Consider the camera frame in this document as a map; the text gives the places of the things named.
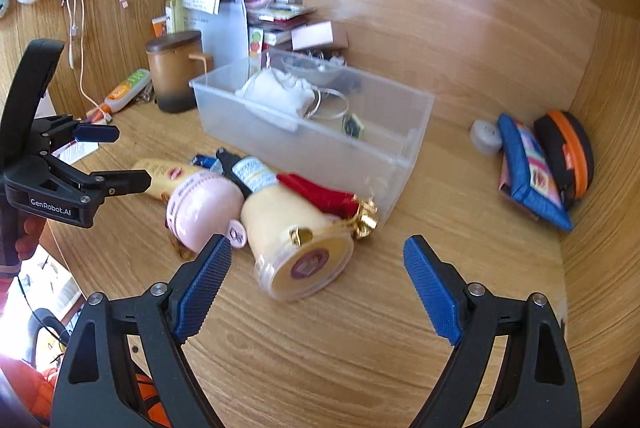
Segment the person left hand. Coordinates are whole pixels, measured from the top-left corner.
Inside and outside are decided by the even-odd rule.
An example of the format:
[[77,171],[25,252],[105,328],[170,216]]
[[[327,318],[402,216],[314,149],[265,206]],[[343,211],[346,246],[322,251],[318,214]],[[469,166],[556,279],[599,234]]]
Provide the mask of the person left hand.
[[40,243],[40,237],[46,223],[47,219],[39,216],[24,216],[23,232],[15,243],[18,259],[24,261],[32,258]]

